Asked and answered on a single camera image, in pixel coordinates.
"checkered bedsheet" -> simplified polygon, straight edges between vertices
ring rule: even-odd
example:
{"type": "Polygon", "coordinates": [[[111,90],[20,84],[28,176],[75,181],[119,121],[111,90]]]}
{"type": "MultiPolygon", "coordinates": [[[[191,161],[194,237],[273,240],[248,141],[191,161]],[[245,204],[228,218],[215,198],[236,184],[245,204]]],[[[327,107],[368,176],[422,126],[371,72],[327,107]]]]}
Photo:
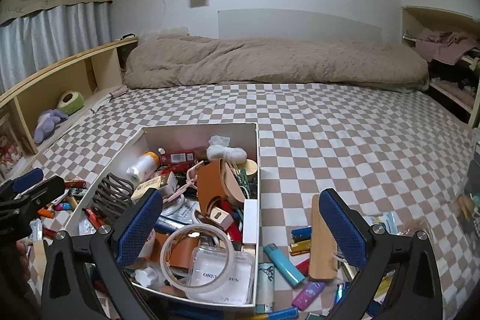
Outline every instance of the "checkered bedsheet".
{"type": "MultiPolygon", "coordinates": [[[[287,254],[291,230],[310,224],[311,197],[328,187],[362,214],[394,211],[398,226],[426,216],[445,318],[456,314],[480,278],[480,259],[452,204],[472,145],[468,130],[420,92],[327,84],[129,91],[76,126],[35,166],[47,178],[57,174],[92,183],[143,126],[244,121],[259,125],[263,244],[274,242],[287,254]]],[[[68,213],[60,212],[45,224],[58,230],[67,219],[68,213]]],[[[34,258],[33,280],[39,282],[34,258]]],[[[290,259],[297,264],[305,256],[290,259]]],[[[337,282],[328,284],[309,312],[328,313],[337,282]]],[[[298,291],[277,273],[275,309],[290,306],[298,291]]]]}

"white curtain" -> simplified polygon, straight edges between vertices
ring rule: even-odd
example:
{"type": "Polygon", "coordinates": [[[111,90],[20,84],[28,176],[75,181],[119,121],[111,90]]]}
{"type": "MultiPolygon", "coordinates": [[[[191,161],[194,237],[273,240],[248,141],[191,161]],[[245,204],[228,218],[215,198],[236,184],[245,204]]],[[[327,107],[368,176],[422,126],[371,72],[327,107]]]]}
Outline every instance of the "white curtain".
{"type": "Polygon", "coordinates": [[[0,26],[0,90],[111,41],[109,2],[62,5],[7,21],[0,26]]]}

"beige comforter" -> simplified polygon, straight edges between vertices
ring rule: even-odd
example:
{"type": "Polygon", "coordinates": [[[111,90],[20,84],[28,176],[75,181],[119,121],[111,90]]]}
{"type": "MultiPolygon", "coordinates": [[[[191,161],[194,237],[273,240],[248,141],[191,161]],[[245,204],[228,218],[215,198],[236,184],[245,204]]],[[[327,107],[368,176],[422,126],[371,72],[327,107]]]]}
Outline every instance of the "beige comforter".
{"type": "Polygon", "coordinates": [[[234,82],[421,85],[427,74],[427,62],[401,44],[172,36],[135,48],[125,83],[130,88],[234,82]]]}

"purple lighter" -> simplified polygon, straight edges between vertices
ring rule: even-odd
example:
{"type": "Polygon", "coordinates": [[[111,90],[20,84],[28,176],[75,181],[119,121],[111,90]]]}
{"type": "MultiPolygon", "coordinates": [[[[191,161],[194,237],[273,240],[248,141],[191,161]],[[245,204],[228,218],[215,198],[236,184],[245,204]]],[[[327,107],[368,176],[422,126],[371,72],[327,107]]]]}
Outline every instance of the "purple lighter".
{"type": "Polygon", "coordinates": [[[300,293],[293,299],[292,306],[300,310],[307,309],[316,297],[325,289],[325,282],[308,282],[300,293]]]}

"hand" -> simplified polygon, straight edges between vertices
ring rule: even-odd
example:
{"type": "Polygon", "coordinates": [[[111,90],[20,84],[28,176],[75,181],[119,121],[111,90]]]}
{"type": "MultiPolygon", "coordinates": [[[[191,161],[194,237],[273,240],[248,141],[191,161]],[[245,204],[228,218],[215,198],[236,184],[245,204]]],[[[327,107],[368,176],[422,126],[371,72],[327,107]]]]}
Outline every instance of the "hand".
{"type": "Polygon", "coordinates": [[[23,268],[22,277],[25,281],[28,281],[30,279],[30,269],[28,267],[27,249],[21,240],[17,241],[16,245],[20,255],[20,264],[23,268]]]}

